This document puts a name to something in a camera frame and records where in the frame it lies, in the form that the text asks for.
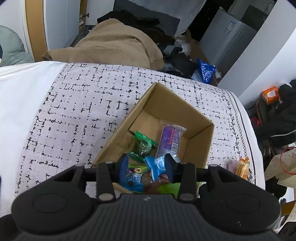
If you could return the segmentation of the blue snack packet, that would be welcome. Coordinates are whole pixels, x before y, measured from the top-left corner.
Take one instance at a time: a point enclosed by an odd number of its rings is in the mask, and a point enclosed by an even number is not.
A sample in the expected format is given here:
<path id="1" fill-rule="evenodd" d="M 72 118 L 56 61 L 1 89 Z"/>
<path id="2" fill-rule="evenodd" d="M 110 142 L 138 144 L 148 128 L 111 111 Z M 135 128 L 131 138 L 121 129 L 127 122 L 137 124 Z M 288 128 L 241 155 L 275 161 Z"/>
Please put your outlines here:
<path id="1" fill-rule="evenodd" d="M 131 192 L 143 193 L 144 183 L 142 178 L 149 172 L 147 165 L 128 159 L 128 171 L 126 182 L 120 185 Z"/>
<path id="2" fill-rule="evenodd" d="M 147 156 L 144 158 L 144 162 L 150 169 L 151 177 L 154 182 L 156 182 L 162 174 L 166 173 L 165 156 L 160 156 L 157 158 Z"/>

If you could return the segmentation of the purple snack packet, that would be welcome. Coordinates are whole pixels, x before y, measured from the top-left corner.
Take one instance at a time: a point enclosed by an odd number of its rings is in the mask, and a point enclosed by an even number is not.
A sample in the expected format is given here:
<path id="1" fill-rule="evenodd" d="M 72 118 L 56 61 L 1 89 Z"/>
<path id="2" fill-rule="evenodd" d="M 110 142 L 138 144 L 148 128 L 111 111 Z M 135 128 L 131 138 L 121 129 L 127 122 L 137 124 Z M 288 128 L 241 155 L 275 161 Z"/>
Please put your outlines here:
<path id="1" fill-rule="evenodd" d="M 181 137 L 186 132 L 186 130 L 187 129 L 183 126 L 171 123 L 164 125 L 156 153 L 156 158 L 164 157 L 165 154 L 171 154 L 173 158 L 176 158 Z"/>

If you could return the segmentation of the green candy packet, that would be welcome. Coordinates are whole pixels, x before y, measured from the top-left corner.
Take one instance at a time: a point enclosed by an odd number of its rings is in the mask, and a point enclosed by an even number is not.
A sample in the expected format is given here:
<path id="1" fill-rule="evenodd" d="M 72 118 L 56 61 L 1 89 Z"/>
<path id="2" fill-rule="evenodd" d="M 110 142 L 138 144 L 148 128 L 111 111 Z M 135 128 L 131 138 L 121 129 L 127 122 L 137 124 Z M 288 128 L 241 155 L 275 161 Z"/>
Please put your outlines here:
<path id="1" fill-rule="evenodd" d="M 158 147 L 158 143 L 138 131 L 134 133 L 134 138 L 134 146 L 128 155 L 133 160 L 139 163 L 144 163 L 145 157 L 150 155 L 153 148 Z"/>

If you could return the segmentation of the green snack packet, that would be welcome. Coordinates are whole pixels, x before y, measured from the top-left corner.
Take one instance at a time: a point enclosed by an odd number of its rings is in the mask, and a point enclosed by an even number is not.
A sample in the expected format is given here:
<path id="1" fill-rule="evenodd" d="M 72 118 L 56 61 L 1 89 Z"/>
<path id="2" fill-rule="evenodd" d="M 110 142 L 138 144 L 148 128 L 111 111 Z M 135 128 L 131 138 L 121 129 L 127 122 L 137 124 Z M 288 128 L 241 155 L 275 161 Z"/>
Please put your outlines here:
<path id="1" fill-rule="evenodd" d="M 178 197 L 180 183 L 171 183 L 166 179 L 159 179 L 145 191 L 145 194 L 172 194 L 175 198 Z"/>

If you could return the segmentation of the brown cardboard box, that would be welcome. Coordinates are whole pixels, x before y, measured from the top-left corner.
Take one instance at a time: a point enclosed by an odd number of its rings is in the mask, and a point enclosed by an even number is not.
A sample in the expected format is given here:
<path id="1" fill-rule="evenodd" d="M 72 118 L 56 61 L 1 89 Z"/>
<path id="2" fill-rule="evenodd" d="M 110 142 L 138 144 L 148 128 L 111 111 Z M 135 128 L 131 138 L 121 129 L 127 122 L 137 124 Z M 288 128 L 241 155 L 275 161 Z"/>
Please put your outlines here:
<path id="1" fill-rule="evenodd" d="M 138 101 L 98 154 L 95 165 L 111 162 L 110 180 L 119 184 L 119 159 L 122 154 L 129 154 L 132 151 L 135 142 L 134 133 L 138 131 L 144 134 L 159 146 L 163 126 L 169 123 L 183 126 L 187 130 L 181 137 L 177 157 L 173 158 L 177 163 L 174 179 L 169 180 L 166 174 L 162 174 L 159 179 L 181 184 L 178 200 L 194 200 L 197 192 L 196 168 L 206 166 L 214 125 L 160 83 L 154 83 Z M 149 156 L 155 158 L 157 150 L 158 147 L 153 148 Z M 153 183 L 150 170 L 143 176 L 142 181 L 145 192 Z"/>

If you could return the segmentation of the orange bread snack packet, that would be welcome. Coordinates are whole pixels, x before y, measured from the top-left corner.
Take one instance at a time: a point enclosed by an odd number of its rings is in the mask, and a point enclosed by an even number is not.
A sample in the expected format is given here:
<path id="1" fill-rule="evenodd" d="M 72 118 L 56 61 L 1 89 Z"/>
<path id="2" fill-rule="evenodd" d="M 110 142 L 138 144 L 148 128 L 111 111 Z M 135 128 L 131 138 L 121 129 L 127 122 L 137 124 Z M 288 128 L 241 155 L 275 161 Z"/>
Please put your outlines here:
<path id="1" fill-rule="evenodd" d="M 237 162 L 235 174 L 250 183 L 254 182 L 255 177 L 250 169 L 250 159 L 248 157 L 241 158 Z"/>

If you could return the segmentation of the white patterned bed cloth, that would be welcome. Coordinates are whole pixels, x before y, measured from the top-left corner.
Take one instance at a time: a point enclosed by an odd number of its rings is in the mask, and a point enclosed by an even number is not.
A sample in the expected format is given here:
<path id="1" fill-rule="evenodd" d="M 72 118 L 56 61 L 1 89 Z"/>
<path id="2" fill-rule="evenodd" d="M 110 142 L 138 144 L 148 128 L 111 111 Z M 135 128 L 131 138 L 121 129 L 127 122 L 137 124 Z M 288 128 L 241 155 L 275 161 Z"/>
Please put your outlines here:
<path id="1" fill-rule="evenodd" d="M 155 82 L 213 122 L 209 164 L 248 157 L 265 188 L 255 133 L 234 93 L 149 69 L 44 61 L 1 68 L 1 215 L 26 189 L 74 164 L 91 166 Z"/>

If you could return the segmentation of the shiny blue bag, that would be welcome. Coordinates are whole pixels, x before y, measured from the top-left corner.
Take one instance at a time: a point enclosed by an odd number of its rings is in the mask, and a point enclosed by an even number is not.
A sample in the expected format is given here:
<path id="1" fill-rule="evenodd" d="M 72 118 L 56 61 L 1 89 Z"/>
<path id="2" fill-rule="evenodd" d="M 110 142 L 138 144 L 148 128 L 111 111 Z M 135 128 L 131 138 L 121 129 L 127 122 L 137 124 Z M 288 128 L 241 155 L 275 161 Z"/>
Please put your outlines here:
<path id="1" fill-rule="evenodd" d="M 214 74 L 216 73 L 216 67 L 214 65 L 202 61 L 199 58 L 197 58 L 196 60 L 198 63 L 197 72 L 199 74 L 200 80 L 204 84 L 209 84 L 212 81 Z"/>

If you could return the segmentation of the pile of dark clothes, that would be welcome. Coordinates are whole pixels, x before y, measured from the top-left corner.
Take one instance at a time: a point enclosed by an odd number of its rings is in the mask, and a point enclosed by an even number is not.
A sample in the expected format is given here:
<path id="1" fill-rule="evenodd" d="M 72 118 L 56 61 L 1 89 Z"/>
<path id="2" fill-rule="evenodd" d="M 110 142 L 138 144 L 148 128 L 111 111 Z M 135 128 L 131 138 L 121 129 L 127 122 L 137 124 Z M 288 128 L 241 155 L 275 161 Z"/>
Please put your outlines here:
<path id="1" fill-rule="evenodd" d="M 156 43 L 163 54 L 164 66 L 162 72 L 175 76 L 191 78 L 198 64 L 188 57 L 180 44 L 173 37 L 166 35 L 157 25 L 157 18 L 138 18 L 128 11 L 110 11 L 97 19 L 101 23 L 108 19 L 117 19 L 125 25 L 134 27 L 147 34 Z"/>

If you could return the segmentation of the black fuzzy garment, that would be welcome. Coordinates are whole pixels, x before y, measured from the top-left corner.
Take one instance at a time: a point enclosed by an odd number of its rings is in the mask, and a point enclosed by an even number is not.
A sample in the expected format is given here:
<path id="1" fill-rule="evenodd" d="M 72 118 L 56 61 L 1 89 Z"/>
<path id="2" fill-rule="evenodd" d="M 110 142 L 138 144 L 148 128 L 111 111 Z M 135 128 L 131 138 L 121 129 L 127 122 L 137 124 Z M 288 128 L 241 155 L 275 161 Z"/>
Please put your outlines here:
<path id="1" fill-rule="evenodd" d="M 295 142 L 295 80 L 279 88 L 282 103 L 270 120 L 255 130 L 258 142 L 271 141 L 275 147 Z"/>

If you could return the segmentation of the orange tissue box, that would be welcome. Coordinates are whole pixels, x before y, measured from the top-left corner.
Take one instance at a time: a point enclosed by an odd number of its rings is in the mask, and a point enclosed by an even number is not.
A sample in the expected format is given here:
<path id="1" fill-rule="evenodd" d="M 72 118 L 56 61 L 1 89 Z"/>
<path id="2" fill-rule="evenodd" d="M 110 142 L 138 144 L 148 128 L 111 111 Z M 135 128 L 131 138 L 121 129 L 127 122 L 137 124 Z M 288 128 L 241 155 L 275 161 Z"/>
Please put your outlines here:
<path id="1" fill-rule="evenodd" d="M 261 93 L 261 96 L 267 105 L 273 104 L 274 102 L 278 101 L 280 97 L 278 93 L 278 88 L 276 86 L 264 90 Z"/>

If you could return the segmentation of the tan blanket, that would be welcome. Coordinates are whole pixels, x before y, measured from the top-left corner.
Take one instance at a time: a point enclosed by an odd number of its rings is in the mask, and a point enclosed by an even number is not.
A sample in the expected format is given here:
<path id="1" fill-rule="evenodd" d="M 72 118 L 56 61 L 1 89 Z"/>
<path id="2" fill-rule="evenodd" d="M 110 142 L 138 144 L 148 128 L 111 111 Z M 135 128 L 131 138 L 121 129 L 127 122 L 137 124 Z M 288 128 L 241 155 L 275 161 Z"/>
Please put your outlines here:
<path id="1" fill-rule="evenodd" d="M 75 47 L 48 50 L 42 59 L 152 70 L 161 70 L 165 65 L 162 52 L 147 34 L 116 19 L 96 25 Z"/>

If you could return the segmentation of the white mini fridge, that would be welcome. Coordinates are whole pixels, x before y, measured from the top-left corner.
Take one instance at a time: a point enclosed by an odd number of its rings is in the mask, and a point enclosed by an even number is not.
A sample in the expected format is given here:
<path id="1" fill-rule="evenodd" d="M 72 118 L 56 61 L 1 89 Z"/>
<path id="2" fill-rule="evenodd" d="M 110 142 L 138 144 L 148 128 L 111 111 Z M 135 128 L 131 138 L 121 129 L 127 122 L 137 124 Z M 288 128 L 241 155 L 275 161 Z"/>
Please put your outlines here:
<path id="1" fill-rule="evenodd" d="M 224 9 L 218 9 L 199 47 L 209 64 L 225 75 L 237 61 L 257 31 Z"/>

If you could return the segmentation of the grey green pillow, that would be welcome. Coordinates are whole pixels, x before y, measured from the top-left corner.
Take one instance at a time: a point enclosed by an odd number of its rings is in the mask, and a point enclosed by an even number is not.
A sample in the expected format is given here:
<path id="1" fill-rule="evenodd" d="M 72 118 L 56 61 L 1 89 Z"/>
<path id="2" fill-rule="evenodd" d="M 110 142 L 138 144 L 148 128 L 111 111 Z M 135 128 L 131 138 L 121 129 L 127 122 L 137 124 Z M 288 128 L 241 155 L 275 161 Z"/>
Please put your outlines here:
<path id="1" fill-rule="evenodd" d="M 1 26 L 1 67 L 34 63 L 34 59 L 25 51 L 18 34 L 12 29 Z"/>

